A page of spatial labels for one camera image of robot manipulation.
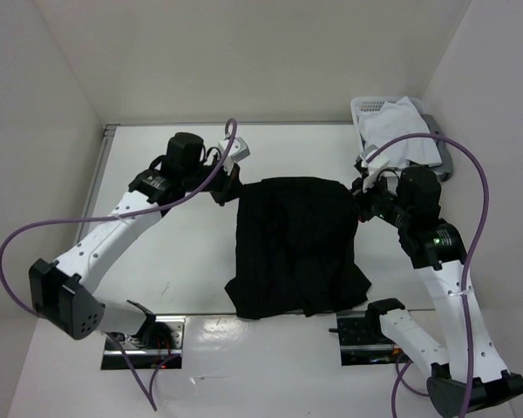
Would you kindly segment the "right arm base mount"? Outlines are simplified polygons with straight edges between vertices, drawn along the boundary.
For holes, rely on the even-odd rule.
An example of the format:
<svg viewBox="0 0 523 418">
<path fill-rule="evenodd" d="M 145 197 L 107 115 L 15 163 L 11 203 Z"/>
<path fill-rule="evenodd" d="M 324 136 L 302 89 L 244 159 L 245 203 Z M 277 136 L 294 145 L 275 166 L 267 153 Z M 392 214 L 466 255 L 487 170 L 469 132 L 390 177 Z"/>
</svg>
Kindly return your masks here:
<svg viewBox="0 0 523 418">
<path fill-rule="evenodd" d="M 338 313 L 336 324 L 329 332 L 338 339 L 344 367 L 406 363 L 408 360 L 400 346 L 382 335 L 363 312 Z"/>
</svg>

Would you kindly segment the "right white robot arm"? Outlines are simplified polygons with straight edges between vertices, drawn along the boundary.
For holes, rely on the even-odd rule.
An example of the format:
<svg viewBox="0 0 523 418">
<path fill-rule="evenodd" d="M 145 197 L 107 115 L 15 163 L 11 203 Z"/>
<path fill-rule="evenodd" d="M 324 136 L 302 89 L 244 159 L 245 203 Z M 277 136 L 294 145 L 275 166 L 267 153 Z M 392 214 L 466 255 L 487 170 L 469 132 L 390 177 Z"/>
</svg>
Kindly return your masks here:
<svg viewBox="0 0 523 418">
<path fill-rule="evenodd" d="M 381 170 L 363 168 L 352 184 L 361 221 L 381 219 L 397 229 L 399 243 L 431 296 L 445 341 L 439 343 L 396 299 L 372 302 L 364 332 L 397 344 L 426 379 L 433 407 L 456 417 L 497 406 L 523 394 L 523 377 L 499 356 L 479 309 L 472 282 L 463 277 L 467 253 L 455 226 L 440 217 L 441 185 L 431 169 L 401 171 L 391 192 Z"/>
</svg>

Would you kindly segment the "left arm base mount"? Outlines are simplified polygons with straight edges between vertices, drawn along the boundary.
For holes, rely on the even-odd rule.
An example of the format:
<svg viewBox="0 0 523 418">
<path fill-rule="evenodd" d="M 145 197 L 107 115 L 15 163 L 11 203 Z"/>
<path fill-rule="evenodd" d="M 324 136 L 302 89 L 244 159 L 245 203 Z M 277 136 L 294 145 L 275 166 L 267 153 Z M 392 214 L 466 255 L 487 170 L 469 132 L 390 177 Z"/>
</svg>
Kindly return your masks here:
<svg viewBox="0 0 523 418">
<path fill-rule="evenodd" d="M 126 334 L 115 333 L 115 341 L 105 339 L 100 369 L 103 371 L 128 370 L 129 367 L 119 347 L 136 370 L 154 370 L 166 360 L 162 369 L 180 369 L 185 335 L 184 316 L 161 315 L 157 317 L 153 336 L 142 342 Z"/>
</svg>

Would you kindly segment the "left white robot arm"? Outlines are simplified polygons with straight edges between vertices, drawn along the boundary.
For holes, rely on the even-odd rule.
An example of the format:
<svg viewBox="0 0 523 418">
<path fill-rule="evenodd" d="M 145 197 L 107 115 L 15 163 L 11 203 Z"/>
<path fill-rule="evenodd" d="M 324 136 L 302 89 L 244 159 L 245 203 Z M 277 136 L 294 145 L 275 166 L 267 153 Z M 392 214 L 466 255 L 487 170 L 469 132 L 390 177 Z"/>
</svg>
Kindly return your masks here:
<svg viewBox="0 0 523 418">
<path fill-rule="evenodd" d="M 201 137 L 178 132 L 170 138 L 166 153 L 129 184 L 109 221 L 52 262 L 39 259 L 30 267 L 34 310 L 74 340 L 100 331 L 124 334 L 135 347 L 151 345 L 162 328 L 155 313 L 135 301 L 118 305 L 94 294 L 117 259 L 178 200 L 193 192 L 209 192 L 219 205 L 235 198 L 248 145 L 228 133 L 217 149 L 221 155 L 206 165 Z"/>
</svg>

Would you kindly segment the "black pleated skirt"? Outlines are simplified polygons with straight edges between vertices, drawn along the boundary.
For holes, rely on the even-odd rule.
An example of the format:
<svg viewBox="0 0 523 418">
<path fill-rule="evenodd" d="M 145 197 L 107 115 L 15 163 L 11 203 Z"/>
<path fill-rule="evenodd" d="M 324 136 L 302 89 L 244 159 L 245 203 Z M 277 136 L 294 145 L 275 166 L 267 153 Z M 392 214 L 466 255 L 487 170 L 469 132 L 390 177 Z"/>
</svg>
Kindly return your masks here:
<svg viewBox="0 0 523 418">
<path fill-rule="evenodd" d="M 371 283 L 355 262 L 358 210 L 334 180 L 272 178 L 243 186 L 235 276 L 225 291 L 237 317 L 310 317 L 358 307 Z"/>
</svg>

